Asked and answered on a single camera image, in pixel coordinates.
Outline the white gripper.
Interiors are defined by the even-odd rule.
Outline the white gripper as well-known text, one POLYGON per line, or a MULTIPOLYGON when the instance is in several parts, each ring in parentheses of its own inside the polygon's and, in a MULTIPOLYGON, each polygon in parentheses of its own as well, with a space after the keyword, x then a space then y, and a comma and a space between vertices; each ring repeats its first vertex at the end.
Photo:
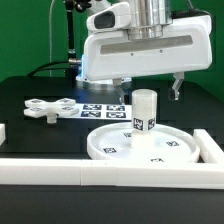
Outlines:
POLYGON ((212 63, 209 15, 173 18, 167 1, 120 1, 92 16, 82 69, 91 81, 113 79, 125 103, 120 78, 174 73, 170 90, 179 99, 184 73, 212 63))

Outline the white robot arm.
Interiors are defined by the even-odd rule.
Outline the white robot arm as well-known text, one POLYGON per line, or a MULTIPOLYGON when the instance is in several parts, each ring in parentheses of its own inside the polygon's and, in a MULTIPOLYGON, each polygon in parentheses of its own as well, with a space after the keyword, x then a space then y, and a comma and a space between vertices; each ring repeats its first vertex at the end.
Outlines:
POLYGON ((124 96, 121 85, 134 77, 171 73, 176 100, 184 74, 211 65, 210 15, 194 9, 173 14, 170 0, 92 4, 80 75, 87 87, 113 87, 124 96))

